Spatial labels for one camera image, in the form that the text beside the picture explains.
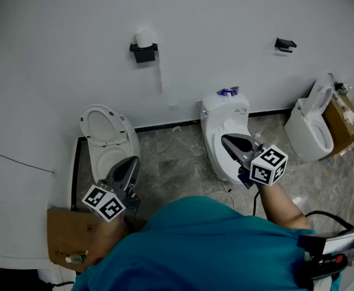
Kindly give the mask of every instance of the brown cardboard box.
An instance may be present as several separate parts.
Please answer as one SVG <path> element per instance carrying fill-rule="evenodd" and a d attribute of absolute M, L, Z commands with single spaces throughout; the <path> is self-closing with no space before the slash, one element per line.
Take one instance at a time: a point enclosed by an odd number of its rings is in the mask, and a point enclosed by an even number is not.
<path fill-rule="evenodd" d="M 341 96 L 341 99 L 354 112 L 354 108 L 348 97 Z M 354 141 L 354 125 L 349 124 L 344 120 L 342 116 L 343 113 L 343 109 L 339 107 L 333 98 L 323 113 L 323 117 L 327 123 L 330 134 L 332 135 L 334 145 L 333 151 L 326 157 L 333 156 L 343 151 Z"/>
<path fill-rule="evenodd" d="M 124 217 L 130 233 L 140 231 L 146 220 L 136 216 Z M 81 265 L 65 261 L 73 254 L 85 254 L 98 230 L 101 218 L 92 213 L 48 209 L 47 241 L 49 260 L 67 269 L 80 271 Z"/>

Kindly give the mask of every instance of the person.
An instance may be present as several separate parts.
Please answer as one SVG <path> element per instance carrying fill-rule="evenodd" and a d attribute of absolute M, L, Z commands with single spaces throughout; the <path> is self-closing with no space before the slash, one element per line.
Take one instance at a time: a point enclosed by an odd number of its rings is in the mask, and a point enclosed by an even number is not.
<path fill-rule="evenodd" d="M 298 235 L 314 231 L 278 184 L 258 188 L 267 220 L 189 196 L 140 232 L 127 235 L 123 215 L 102 223 L 72 290 L 298 290 Z"/>

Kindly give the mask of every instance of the toilet tank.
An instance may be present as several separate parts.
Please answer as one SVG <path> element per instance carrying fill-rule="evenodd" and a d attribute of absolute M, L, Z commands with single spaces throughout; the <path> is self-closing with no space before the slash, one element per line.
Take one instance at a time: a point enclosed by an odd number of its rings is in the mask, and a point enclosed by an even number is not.
<path fill-rule="evenodd" d="M 236 125 L 247 127 L 249 107 L 249 101 L 240 93 L 232 97 L 217 94 L 205 97 L 202 100 L 200 115 L 203 132 L 214 132 L 229 118 Z"/>

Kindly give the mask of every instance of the wall outlet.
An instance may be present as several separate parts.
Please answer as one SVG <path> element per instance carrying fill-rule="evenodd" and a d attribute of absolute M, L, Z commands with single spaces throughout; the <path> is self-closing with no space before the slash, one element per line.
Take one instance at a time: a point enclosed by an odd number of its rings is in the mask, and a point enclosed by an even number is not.
<path fill-rule="evenodd" d="M 178 104 L 170 104 L 169 105 L 169 110 L 170 111 L 177 111 L 178 110 Z"/>

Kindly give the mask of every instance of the white marker cube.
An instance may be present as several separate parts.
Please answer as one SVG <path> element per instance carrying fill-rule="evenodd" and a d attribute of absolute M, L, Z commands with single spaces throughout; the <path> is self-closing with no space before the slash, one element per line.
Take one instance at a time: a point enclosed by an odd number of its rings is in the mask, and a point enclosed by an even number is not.
<path fill-rule="evenodd" d="M 126 207 L 119 198 L 111 192 L 108 192 L 101 187 L 92 185 L 88 190 L 82 202 L 98 217 L 110 222 Z"/>
<path fill-rule="evenodd" d="M 285 172 L 288 156 L 275 145 L 252 160 L 250 179 L 271 186 Z"/>

